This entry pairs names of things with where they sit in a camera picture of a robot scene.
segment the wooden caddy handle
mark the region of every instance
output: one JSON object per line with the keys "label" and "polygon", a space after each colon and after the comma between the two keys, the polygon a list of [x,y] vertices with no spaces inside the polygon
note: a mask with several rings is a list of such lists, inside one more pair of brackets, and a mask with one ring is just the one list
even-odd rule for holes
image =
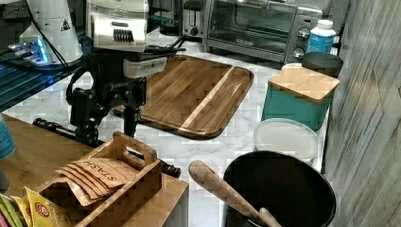
{"label": "wooden caddy handle", "polygon": [[[115,150],[117,150],[118,159],[123,160],[131,166],[142,169],[144,166],[152,164],[157,160],[157,152],[155,149],[122,133],[121,131],[113,133],[113,140]],[[144,156],[144,160],[130,154],[127,147],[140,152]]]}

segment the toaster oven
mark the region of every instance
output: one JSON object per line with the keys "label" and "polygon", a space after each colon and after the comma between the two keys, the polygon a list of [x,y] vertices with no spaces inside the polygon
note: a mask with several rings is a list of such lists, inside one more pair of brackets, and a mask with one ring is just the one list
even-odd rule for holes
{"label": "toaster oven", "polygon": [[331,0],[211,0],[203,45],[283,63],[300,62],[309,31]]}

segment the white bottle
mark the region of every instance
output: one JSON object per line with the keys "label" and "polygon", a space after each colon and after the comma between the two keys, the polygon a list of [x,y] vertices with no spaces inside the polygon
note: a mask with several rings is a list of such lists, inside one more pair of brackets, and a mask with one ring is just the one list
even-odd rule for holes
{"label": "white bottle", "polygon": [[318,25],[310,31],[306,53],[314,51],[330,53],[336,35],[332,27],[333,22],[319,20]]}

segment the wooden wall panel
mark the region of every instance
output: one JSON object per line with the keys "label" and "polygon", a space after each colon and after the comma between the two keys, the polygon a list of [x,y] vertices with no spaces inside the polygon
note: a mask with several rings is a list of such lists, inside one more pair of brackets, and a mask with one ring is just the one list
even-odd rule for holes
{"label": "wooden wall panel", "polygon": [[333,226],[401,226],[400,40],[400,1],[352,1],[325,151]]}

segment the white bowl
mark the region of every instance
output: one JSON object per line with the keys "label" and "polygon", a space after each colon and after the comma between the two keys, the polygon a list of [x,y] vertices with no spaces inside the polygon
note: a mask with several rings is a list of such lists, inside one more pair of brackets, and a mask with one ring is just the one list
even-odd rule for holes
{"label": "white bowl", "polygon": [[297,121],[267,119],[256,126],[253,137],[257,150],[281,152],[309,163],[318,154],[318,135]]}

